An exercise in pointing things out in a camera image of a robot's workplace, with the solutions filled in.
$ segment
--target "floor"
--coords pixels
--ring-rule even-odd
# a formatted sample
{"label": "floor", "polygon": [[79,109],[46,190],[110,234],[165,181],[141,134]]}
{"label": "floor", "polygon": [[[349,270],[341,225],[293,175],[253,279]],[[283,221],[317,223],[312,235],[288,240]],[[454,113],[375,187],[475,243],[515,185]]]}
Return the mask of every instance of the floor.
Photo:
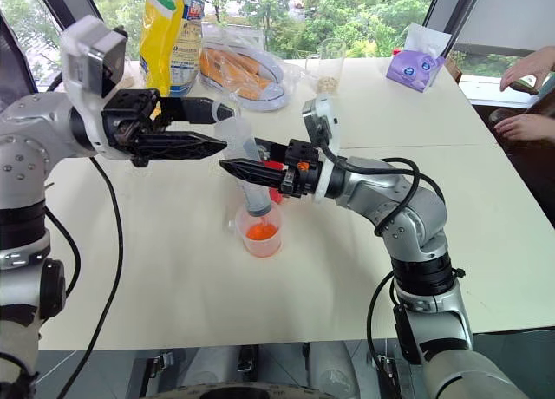
{"label": "floor", "polygon": [[[376,348],[390,355],[396,340],[379,340]],[[355,367],[361,398],[380,398],[377,377],[369,360],[369,349],[363,340],[347,341],[347,349]],[[265,344],[259,351],[259,380],[270,383],[307,385],[307,374],[301,343]],[[555,330],[504,335],[477,335],[475,349],[489,357],[531,399],[553,398],[555,392]],[[174,351],[176,365],[149,384],[148,394],[169,390],[186,371],[196,349]],[[82,351],[41,351],[38,359],[40,376],[37,396],[56,398],[65,381],[82,357]],[[68,399],[115,398],[133,399],[139,386],[137,363],[160,354],[158,350],[96,351],[76,380]],[[415,380],[415,399],[428,399]]]}

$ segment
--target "person's hand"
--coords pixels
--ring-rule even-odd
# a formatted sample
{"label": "person's hand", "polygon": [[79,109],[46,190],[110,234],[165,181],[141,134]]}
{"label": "person's hand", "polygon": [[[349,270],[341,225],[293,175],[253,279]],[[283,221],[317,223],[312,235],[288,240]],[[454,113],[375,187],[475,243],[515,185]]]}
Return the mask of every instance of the person's hand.
{"label": "person's hand", "polygon": [[536,77],[534,87],[540,89],[553,65],[555,65],[555,47],[546,46],[522,58],[505,71],[499,87],[504,91],[511,82],[518,81],[523,76],[534,75]]}
{"label": "person's hand", "polygon": [[497,123],[494,127],[510,141],[539,141],[555,143],[555,120],[539,114],[519,114]]}

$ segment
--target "clear plastic cup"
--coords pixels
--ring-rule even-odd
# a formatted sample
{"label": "clear plastic cup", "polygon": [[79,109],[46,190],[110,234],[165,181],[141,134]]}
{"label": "clear plastic cup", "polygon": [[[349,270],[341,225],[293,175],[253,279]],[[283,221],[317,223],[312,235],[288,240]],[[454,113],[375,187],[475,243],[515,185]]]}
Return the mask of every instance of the clear plastic cup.
{"label": "clear plastic cup", "polygon": [[258,257],[267,258],[277,252],[281,246],[281,227],[282,227],[282,213],[278,205],[274,202],[271,203],[271,210],[265,216],[265,221],[272,224],[277,228],[277,232],[266,240],[253,240],[246,237],[251,227],[260,223],[260,217],[252,217],[246,211],[245,206],[241,206],[235,215],[235,228],[241,235],[246,250]]}

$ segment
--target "purple tissue box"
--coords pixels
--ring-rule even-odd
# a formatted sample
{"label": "purple tissue box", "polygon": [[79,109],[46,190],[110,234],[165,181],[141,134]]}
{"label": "purple tissue box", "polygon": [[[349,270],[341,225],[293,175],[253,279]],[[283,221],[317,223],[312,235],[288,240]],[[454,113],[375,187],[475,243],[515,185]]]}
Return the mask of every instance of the purple tissue box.
{"label": "purple tissue box", "polygon": [[424,52],[403,50],[393,57],[387,77],[424,92],[434,82],[435,76],[445,62],[445,58],[433,58]]}

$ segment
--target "human hand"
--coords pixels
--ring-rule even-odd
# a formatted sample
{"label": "human hand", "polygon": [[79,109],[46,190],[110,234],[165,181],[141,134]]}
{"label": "human hand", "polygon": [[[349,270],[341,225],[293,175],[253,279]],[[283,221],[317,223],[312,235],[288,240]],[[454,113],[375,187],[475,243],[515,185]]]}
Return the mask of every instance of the human hand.
{"label": "human hand", "polygon": [[497,123],[498,134],[510,141],[539,141],[555,143],[555,120],[539,114],[519,114]]}
{"label": "human hand", "polygon": [[540,89],[553,65],[555,65],[555,47],[546,46],[522,58],[505,71],[499,87],[501,91],[505,91],[511,82],[518,81],[523,76],[534,75],[536,77],[534,87]]}

